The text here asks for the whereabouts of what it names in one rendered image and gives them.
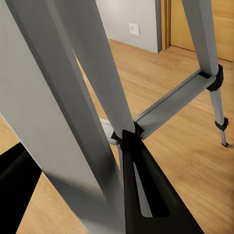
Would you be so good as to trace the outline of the camera tripod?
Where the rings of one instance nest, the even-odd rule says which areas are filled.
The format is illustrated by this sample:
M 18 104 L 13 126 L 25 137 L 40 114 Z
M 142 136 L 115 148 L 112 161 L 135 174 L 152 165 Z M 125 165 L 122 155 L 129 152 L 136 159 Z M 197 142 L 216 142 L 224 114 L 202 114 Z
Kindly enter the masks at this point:
M 89 234 L 126 234 L 122 130 L 145 140 L 208 89 L 228 146 L 211 0 L 181 1 L 200 69 L 133 119 L 95 0 L 0 0 L 0 116 Z

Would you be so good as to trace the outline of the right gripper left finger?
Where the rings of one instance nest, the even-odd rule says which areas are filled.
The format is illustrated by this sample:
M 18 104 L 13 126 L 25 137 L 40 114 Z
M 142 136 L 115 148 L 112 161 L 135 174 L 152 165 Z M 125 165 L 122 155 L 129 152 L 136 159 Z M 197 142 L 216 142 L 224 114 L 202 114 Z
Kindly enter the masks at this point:
M 21 142 L 0 155 L 0 234 L 16 234 L 41 173 Z

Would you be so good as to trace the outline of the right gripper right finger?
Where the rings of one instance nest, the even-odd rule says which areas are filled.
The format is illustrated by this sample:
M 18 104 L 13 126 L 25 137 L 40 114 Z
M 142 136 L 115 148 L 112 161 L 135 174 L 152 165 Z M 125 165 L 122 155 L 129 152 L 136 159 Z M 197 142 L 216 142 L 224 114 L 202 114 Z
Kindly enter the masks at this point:
M 141 138 L 122 130 L 126 234 L 205 234 Z M 152 213 L 141 214 L 134 163 Z

